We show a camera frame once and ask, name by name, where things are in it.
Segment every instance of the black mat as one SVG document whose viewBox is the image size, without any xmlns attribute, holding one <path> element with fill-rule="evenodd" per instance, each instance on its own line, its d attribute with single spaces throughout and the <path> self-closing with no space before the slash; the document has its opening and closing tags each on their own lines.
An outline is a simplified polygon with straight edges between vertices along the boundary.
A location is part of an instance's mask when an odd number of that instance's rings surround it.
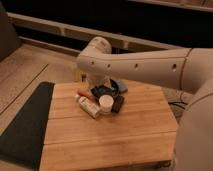
<svg viewBox="0 0 213 171">
<path fill-rule="evenodd" d="M 39 168 L 53 83 L 42 82 L 0 137 L 0 159 Z"/>
</svg>

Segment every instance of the bottle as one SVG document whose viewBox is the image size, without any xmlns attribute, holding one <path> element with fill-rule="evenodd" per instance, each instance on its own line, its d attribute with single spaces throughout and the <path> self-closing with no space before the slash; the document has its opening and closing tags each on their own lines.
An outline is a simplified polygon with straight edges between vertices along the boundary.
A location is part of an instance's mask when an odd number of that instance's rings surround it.
<svg viewBox="0 0 213 171">
<path fill-rule="evenodd" d="M 80 107 L 85 112 L 87 112 L 91 117 L 97 118 L 99 116 L 101 109 L 94 102 L 92 102 L 88 98 L 80 96 L 78 94 L 75 96 L 75 99 L 78 102 L 78 104 L 80 105 Z"/>
</svg>

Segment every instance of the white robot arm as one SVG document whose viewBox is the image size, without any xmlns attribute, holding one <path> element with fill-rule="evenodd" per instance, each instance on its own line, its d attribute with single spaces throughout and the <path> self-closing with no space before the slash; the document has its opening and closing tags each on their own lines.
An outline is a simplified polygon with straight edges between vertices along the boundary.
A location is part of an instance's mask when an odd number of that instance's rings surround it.
<svg viewBox="0 0 213 171">
<path fill-rule="evenodd" d="M 109 75 L 195 94 L 181 119 L 174 171 L 213 169 L 213 49 L 176 49 L 112 55 L 110 43 L 94 38 L 79 54 L 87 73 Z"/>
</svg>

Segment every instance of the cable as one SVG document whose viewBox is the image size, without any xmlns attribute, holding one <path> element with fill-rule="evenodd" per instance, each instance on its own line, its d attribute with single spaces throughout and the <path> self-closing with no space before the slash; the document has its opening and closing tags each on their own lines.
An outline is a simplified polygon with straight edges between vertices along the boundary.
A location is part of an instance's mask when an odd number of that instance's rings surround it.
<svg viewBox="0 0 213 171">
<path fill-rule="evenodd" d="M 180 103 L 180 104 L 183 104 L 183 105 L 188 105 L 188 103 L 185 103 L 185 102 L 182 102 L 182 101 L 181 101 L 181 102 L 179 102 L 179 101 L 177 101 L 177 102 L 174 101 L 174 102 L 169 102 L 169 103 Z"/>
<path fill-rule="evenodd" d="M 174 102 L 169 102 L 168 104 L 169 104 L 169 105 L 173 105 L 173 106 L 177 106 L 177 107 L 179 107 L 179 108 L 181 108 L 181 109 L 185 109 L 185 107 L 183 107 L 183 106 L 181 106 L 181 105 L 179 105 L 179 104 L 177 104 L 177 103 L 174 103 Z"/>
<path fill-rule="evenodd" d="M 183 100 L 183 94 L 184 94 L 185 92 L 181 92 L 181 94 L 180 94 L 180 101 L 181 102 L 183 102 L 183 103 L 185 103 L 184 102 L 184 100 Z"/>
</svg>

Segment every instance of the floor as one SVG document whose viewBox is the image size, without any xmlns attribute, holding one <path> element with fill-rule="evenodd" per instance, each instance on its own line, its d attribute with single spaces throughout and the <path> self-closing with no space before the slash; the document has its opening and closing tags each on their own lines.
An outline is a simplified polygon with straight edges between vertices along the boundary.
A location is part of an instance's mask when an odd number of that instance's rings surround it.
<svg viewBox="0 0 213 171">
<path fill-rule="evenodd" d="M 42 81 L 54 83 L 73 82 L 75 78 L 75 57 L 23 44 L 12 55 L 0 63 L 0 135 L 13 120 L 33 90 Z M 188 102 L 189 94 L 163 88 L 169 102 Z M 171 106 L 179 119 L 183 109 Z M 0 170 L 28 171 L 29 168 L 0 161 Z M 146 170 L 141 167 L 117 168 L 112 170 Z"/>
</svg>

